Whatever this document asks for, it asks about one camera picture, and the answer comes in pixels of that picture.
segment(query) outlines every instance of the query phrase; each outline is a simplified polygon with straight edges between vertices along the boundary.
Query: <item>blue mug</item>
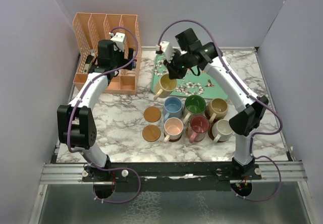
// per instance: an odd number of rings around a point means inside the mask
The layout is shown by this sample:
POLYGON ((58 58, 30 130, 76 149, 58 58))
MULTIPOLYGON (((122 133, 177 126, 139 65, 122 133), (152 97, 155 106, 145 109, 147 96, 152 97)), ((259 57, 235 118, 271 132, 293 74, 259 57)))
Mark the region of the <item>blue mug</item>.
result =
POLYGON ((167 121, 168 118, 176 117, 181 118, 183 114, 183 103, 179 98, 176 97, 168 97, 164 102, 164 122, 167 121))

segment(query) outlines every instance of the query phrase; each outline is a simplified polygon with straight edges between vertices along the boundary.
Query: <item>teal mat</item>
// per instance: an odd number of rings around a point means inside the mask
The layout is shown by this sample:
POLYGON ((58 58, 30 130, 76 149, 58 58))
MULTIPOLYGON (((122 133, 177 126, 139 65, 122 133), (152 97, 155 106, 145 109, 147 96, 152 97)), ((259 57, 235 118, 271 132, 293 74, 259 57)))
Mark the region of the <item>teal mat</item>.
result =
MULTIPOLYGON (((153 92, 153 88, 161 76, 168 73, 167 68, 163 65, 164 60, 164 55, 156 55, 155 57, 151 81, 151 90, 153 92)), ((201 71, 200 76, 195 76, 189 70, 183 79, 177 80, 177 88, 171 93, 171 95, 184 97, 188 97, 190 95, 200 95, 205 99, 229 98, 218 83, 206 72, 201 71)))

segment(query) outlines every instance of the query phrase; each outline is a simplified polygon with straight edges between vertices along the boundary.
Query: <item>gray floor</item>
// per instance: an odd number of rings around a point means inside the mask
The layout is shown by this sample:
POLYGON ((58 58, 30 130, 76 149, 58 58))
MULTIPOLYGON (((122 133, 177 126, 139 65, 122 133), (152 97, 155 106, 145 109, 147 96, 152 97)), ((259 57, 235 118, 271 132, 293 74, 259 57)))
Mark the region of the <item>gray floor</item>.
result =
MULTIPOLYGON (((270 195, 277 183, 254 184, 250 197, 270 195)), ((124 200, 133 193, 116 193, 124 200)), ((134 201, 101 204, 93 200, 91 185, 48 187, 40 222, 51 223, 214 223, 309 224, 297 183, 284 183, 279 195, 267 202, 238 199, 233 192, 142 192, 134 201)))

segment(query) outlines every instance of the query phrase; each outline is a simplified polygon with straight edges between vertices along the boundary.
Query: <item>brown coaster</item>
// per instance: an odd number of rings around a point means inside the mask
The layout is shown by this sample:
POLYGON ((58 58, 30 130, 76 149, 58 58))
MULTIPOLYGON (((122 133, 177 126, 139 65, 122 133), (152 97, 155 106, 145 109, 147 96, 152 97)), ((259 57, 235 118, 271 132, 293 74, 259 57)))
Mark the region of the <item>brown coaster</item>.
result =
POLYGON ((190 136, 188 135, 188 128, 189 128, 189 127, 187 127, 187 128, 186 128, 186 130, 185 130, 185 134, 186 134, 187 138, 188 138, 188 139, 190 139, 190 136))
POLYGON ((155 125, 148 125, 142 130, 142 137, 148 142, 155 142, 160 137, 160 129, 155 125))
POLYGON ((211 138, 211 140, 213 141, 214 140, 214 136, 213 136, 213 133, 212 133, 212 127, 214 126, 215 123, 212 123, 211 126, 208 128, 208 136, 211 138))
MULTIPOLYGON (((207 112, 207 108, 205 109, 205 111, 204 111, 204 114, 205 114, 205 117, 206 118, 208 118, 209 120, 210 120, 210 115, 208 114, 208 112, 207 112)), ((222 117, 222 118, 220 118, 220 119, 214 119, 213 120, 213 123, 215 123, 215 122, 217 122, 218 120, 221 120, 221 119, 223 119, 224 117, 222 117)))
POLYGON ((146 121, 148 121, 148 122, 158 121, 160 119, 161 115, 162 115, 162 113, 155 106, 148 107, 145 110, 145 112, 143 113, 143 117, 145 117, 146 121))
POLYGON ((175 139, 175 140, 169 140, 170 142, 177 142, 177 141, 179 141, 180 139, 182 138, 182 134, 181 134, 181 136, 179 137, 179 138, 177 138, 177 139, 175 139))

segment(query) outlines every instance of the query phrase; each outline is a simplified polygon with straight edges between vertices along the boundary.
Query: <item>wooden organizer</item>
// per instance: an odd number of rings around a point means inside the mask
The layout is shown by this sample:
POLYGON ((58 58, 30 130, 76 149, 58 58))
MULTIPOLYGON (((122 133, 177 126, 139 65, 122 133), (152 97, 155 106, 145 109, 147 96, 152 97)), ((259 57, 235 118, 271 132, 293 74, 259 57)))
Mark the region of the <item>wooden organizer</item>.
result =
MULTIPOLYGON (((137 15, 113 15, 113 14, 91 14, 77 13, 73 20, 73 27, 81 53, 81 61, 77 67, 73 80, 78 90, 81 90, 86 82, 87 74, 83 73, 85 61, 91 50, 97 56, 97 44, 100 40, 110 39, 111 29, 123 26, 131 30, 138 40, 137 65, 133 70, 120 70, 119 75, 114 77, 103 93, 109 94, 136 94, 141 63, 141 41, 139 34, 137 15)), ((123 29, 114 31, 126 34, 125 58, 128 57, 128 48, 136 50, 136 42, 131 34, 123 29)))

